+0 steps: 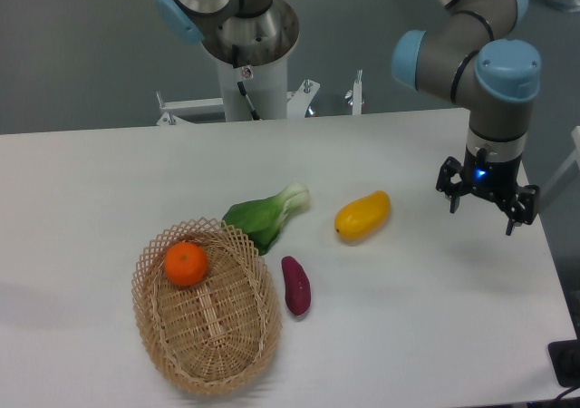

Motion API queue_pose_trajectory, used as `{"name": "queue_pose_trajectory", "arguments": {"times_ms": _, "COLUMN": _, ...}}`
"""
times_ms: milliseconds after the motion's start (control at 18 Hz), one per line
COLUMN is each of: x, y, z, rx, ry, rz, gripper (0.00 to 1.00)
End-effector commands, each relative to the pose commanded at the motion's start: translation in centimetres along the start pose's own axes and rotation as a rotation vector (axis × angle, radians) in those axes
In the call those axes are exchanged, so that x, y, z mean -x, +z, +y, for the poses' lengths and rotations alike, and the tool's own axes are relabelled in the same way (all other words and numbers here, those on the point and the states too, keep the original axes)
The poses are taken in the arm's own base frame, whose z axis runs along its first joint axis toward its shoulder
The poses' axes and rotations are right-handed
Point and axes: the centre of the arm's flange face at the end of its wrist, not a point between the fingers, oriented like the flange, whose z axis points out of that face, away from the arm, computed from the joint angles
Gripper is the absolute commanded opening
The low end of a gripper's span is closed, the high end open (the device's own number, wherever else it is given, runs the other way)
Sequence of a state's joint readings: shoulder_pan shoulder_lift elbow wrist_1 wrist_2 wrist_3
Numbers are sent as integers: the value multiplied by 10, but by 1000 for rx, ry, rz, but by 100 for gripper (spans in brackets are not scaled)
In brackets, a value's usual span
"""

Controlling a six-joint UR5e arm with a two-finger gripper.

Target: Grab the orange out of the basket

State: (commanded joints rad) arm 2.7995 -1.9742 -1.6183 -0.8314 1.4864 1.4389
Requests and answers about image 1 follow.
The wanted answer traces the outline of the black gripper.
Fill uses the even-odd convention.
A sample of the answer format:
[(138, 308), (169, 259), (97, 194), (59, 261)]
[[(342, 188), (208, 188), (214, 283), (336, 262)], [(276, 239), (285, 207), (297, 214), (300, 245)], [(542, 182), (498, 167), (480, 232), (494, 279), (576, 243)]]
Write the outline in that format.
[(480, 162), (480, 157), (466, 150), (463, 166), (453, 157), (442, 163), (436, 190), (449, 201), (450, 213), (457, 211), (466, 194), (507, 206), (506, 235), (510, 236), (516, 227), (531, 225), (539, 211), (540, 187), (517, 185), (520, 162), (520, 156), (506, 162)]

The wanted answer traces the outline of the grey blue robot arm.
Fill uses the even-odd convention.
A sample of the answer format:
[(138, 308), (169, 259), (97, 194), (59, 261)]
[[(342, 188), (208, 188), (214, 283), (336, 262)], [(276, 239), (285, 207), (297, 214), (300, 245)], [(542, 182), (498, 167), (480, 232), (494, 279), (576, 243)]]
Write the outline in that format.
[[(517, 174), (533, 103), (540, 89), (537, 49), (508, 34), (528, 0), (440, 0), (444, 29), (409, 31), (395, 45), (399, 83), (469, 112), (464, 160), (443, 162), (436, 188), (453, 209), (471, 194), (506, 214), (510, 228), (534, 221), (537, 186)], [(201, 44), (217, 66), (228, 121), (300, 119), (316, 86), (287, 90), (287, 59), (299, 37), (284, 0), (155, 0), (165, 25), (183, 42)]]

